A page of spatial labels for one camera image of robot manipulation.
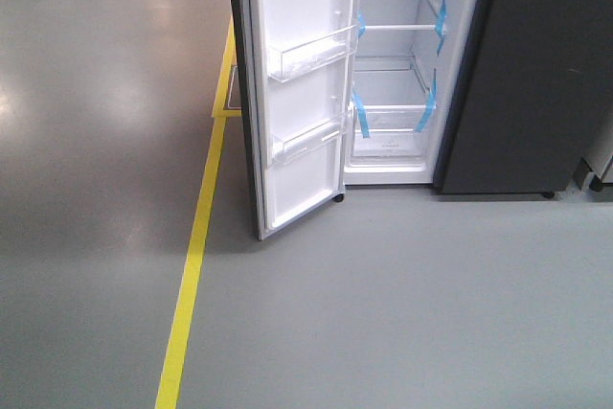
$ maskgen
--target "refrigerator compartment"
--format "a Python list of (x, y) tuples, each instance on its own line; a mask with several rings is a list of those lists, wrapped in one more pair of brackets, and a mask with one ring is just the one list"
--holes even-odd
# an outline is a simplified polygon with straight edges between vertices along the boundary
[(332, 117), (308, 130), (286, 139), (273, 137), (272, 160), (286, 165), (296, 158), (339, 140), (348, 130), (351, 112)]
[(352, 163), (373, 163), (373, 157), (421, 157), (427, 147), (427, 132), (417, 132), (423, 107), (366, 106), (370, 137), (364, 138), (354, 123)]
[[(389, 70), (379, 68), (353, 72), (354, 89), (367, 108), (376, 105), (425, 105), (427, 87), (415, 61), (413, 59), (403, 61), (406, 66), (404, 69), (392, 67), (397, 66), (397, 63), (398, 61), (379, 64), (389, 66), (391, 68)], [(358, 60), (355, 68), (359, 69), (362, 65), (374, 64)]]
[(268, 47), (268, 77), (280, 82), (290, 81), (353, 55), (357, 47), (357, 31), (357, 25), (353, 24), (284, 50)]

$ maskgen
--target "refrigerator shelf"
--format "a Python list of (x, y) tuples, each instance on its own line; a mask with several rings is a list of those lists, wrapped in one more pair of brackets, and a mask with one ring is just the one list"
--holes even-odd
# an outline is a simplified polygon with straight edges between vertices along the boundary
[(357, 24), (315, 40), (279, 50), (267, 48), (268, 77), (287, 82), (355, 53)]
[[(436, 31), (438, 10), (430, 0), (360, 0), (366, 33)], [(425, 9), (430, 20), (418, 21), (418, 12)]]
[(352, 163), (371, 157), (419, 157), (425, 153), (427, 132), (417, 132), (425, 106), (366, 106), (370, 137), (354, 124)]
[(343, 112), (296, 136), (286, 139), (273, 137), (273, 162), (285, 165), (305, 153), (326, 146), (332, 141), (340, 140), (350, 126), (350, 116), (351, 112)]

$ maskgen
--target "refrigerator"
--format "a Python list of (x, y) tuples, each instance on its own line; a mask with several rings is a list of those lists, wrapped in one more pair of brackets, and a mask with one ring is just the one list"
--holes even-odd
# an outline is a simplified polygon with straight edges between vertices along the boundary
[(604, 125), (587, 150), (585, 161), (594, 172), (591, 190), (601, 192), (605, 185), (613, 184), (613, 110), (604, 118)]
[[(575, 98), (589, 80), (580, 59), (564, 63), (562, 72), (539, 69), (551, 81), (536, 90), (534, 80), (547, 76), (531, 71), (527, 77), (523, 70), (532, 60), (558, 61), (559, 44), (550, 47), (548, 39), (558, 40), (556, 28), (566, 34), (577, 26), (559, 13), (567, 2), (581, 1), (590, 4), (232, 0), (258, 238), (331, 199), (342, 201), (350, 185), (434, 184), (444, 193), (561, 190), (602, 98)], [(548, 8), (558, 16), (552, 24)], [(580, 11), (573, 21), (591, 14)], [(549, 38), (525, 38), (543, 22)], [(608, 36), (610, 24), (601, 24), (599, 33)], [(607, 48), (601, 61), (609, 59)], [(572, 91), (559, 85), (572, 78)], [(539, 92), (549, 95), (545, 103)], [(559, 98), (552, 102), (552, 95)]]

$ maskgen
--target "gray floor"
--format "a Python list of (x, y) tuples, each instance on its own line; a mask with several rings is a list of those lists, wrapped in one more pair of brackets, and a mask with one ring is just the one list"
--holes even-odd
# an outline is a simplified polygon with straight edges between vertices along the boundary
[(242, 155), (232, 120), (181, 409), (612, 407), (613, 191), (349, 190), (258, 243)]
[[(3, 408), (153, 407), (227, 1), (0, 0)], [(354, 189), (260, 243), (243, 158), (232, 119), (181, 409), (611, 407), (613, 191)]]
[(0, 0), (0, 406), (153, 407), (229, 0)]

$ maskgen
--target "blue tape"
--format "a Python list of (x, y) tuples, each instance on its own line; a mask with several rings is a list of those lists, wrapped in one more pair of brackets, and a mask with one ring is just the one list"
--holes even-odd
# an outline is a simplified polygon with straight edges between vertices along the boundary
[(364, 103), (362, 99), (359, 97), (355, 90), (352, 92), (353, 103), (355, 104), (355, 108), (357, 109), (357, 119), (360, 122), (360, 129), (362, 131), (363, 138), (370, 138), (371, 131), (368, 128), (368, 118), (366, 117), (366, 109), (364, 108)]
[(421, 133), (426, 125), (428, 125), (428, 121), (432, 114), (434, 113), (434, 109), (437, 108), (437, 70), (434, 70), (434, 78), (432, 79), (432, 87), (430, 88), (430, 93), (428, 95), (428, 100), (425, 103), (425, 110), (423, 111), (423, 115), (421, 116), (421, 120), (418, 123), (418, 127), (415, 129), (417, 133)]
[(360, 23), (360, 29), (357, 31), (357, 38), (360, 38), (366, 33), (366, 21), (361, 11), (357, 13), (357, 21)]
[(441, 4), (441, 10), (439, 11), (439, 17), (437, 19), (437, 24), (434, 27), (435, 32), (439, 36), (439, 48), (437, 48), (437, 56), (441, 55), (441, 50), (443, 49), (444, 40), (446, 36), (446, 32), (444, 30), (444, 23), (447, 20), (447, 0), (443, 0)]

